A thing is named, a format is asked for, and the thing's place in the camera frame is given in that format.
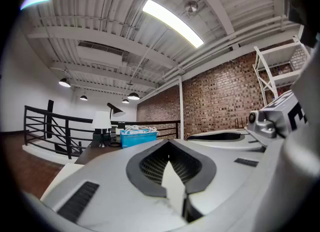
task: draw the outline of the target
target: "corrugated metal ceiling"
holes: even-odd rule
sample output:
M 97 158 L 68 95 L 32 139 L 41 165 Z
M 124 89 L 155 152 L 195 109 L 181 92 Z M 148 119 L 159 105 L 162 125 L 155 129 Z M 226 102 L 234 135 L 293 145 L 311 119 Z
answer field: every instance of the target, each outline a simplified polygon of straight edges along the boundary
M 146 1 L 51 0 L 51 2 L 28 8 L 27 13 L 32 27 L 36 28 L 51 26 L 88 28 L 121 36 L 147 47 L 155 43 L 154 50 L 177 63 L 226 36 L 224 28 L 205 0 L 197 0 L 198 11 L 194 15 L 187 14 L 184 9 L 185 3 L 189 0 L 154 0 L 179 16 L 203 39 L 204 45 L 199 49 L 195 49 L 163 22 L 144 13 L 142 7 Z M 275 15 L 274 0 L 220 0 L 220 2 L 236 31 Z M 92 60 L 79 58 L 76 49 L 79 44 L 78 40 L 50 37 L 34 41 L 40 41 L 43 49 L 55 62 L 93 67 L 128 76 L 133 75 L 142 58 L 130 52 L 123 58 L 126 65 L 112 68 L 97 64 Z M 162 76 L 168 71 L 169 68 L 153 60 L 145 59 L 136 77 L 162 84 L 164 82 Z M 55 70 L 54 72 L 57 76 L 61 76 L 61 71 Z M 125 88 L 127 83 L 118 79 L 79 72 L 72 72 L 72 76 L 79 81 L 117 88 Z M 151 89 L 140 84 L 131 86 L 131 90 L 143 93 Z

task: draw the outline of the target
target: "ceiling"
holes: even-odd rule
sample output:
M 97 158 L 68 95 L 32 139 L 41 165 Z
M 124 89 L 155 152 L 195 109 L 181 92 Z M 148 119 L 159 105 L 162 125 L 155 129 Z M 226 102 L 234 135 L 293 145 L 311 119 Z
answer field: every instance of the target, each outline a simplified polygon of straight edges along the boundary
M 46 57 L 43 62 L 59 79 L 69 78 L 74 88 L 145 96 L 163 85 L 170 73 L 186 73 L 244 44 L 297 27 L 286 18 L 272 21 L 284 13 L 283 0 L 194 0 L 195 14 L 185 12 L 190 0 L 153 0 L 200 36 L 204 44 L 195 48 L 143 12 L 146 1 L 50 0 L 23 11 L 23 31 L 39 56 Z M 123 50 L 122 62 L 114 66 L 94 55 L 80 57 L 78 45 L 83 41 Z M 193 65 L 179 66 L 186 60 Z

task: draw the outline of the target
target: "air vent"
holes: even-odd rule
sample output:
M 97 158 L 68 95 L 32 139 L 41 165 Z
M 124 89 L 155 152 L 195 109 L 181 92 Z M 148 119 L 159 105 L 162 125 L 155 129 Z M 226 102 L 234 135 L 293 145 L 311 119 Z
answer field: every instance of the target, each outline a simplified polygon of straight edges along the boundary
M 105 44 L 97 43 L 97 42 L 90 42 L 90 41 L 81 41 L 78 46 L 92 48 L 100 51 L 104 51 L 107 53 L 115 54 L 122 56 L 124 51 L 115 47 L 111 47 Z

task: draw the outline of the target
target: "wooden floor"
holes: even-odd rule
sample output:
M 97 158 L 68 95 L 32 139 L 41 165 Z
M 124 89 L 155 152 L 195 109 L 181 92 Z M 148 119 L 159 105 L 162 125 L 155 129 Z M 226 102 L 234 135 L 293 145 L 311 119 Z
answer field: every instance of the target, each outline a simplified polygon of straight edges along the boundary
M 63 165 L 43 160 L 22 149 L 24 135 L 2 136 L 8 162 L 19 187 L 41 198 Z

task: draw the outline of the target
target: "white shelf frame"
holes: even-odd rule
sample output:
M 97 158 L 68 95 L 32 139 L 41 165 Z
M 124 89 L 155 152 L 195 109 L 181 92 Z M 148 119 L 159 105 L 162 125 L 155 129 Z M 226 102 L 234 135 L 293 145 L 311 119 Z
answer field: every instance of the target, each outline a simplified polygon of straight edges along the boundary
M 295 36 L 293 38 L 293 41 L 294 41 L 293 43 L 285 44 L 285 45 L 278 46 L 278 47 L 271 48 L 271 49 L 264 50 L 264 51 L 260 51 L 257 46 L 254 47 L 254 49 L 256 51 L 256 57 L 255 57 L 255 63 L 252 66 L 253 66 L 254 72 L 256 74 L 256 77 L 259 81 L 264 106 L 267 105 L 267 99 L 266 99 L 266 93 L 265 93 L 266 91 L 269 91 L 269 90 L 272 91 L 272 93 L 274 95 L 274 99 L 277 99 L 279 97 L 277 88 L 292 85 L 295 81 L 295 79 L 294 79 L 293 81 L 290 81 L 288 83 L 277 85 L 276 84 L 277 79 L 297 78 L 300 73 L 300 70 L 296 70 L 293 72 L 282 74 L 280 78 L 279 78 L 279 75 L 272 76 L 270 68 L 277 67 L 277 66 L 284 65 L 284 64 L 290 64 L 291 68 L 293 69 L 293 66 L 290 62 L 291 58 L 289 60 L 283 60 L 281 62 L 277 62 L 277 63 L 273 63 L 273 64 L 269 65 L 267 60 L 265 59 L 264 55 L 270 54 L 272 52 L 278 52 L 278 51 L 285 50 L 285 49 L 292 48 L 292 47 L 301 47 L 301 49 L 305 53 L 306 60 L 309 60 L 309 58 L 310 58 L 310 54 L 308 53 L 306 47 L 304 46 L 304 44 L 302 44 L 299 41 L 299 38 L 297 36 Z M 266 73 L 269 77 L 269 82 L 266 82 L 264 79 L 262 79 L 260 77 L 259 72 L 261 72 L 261 71 L 266 71 Z

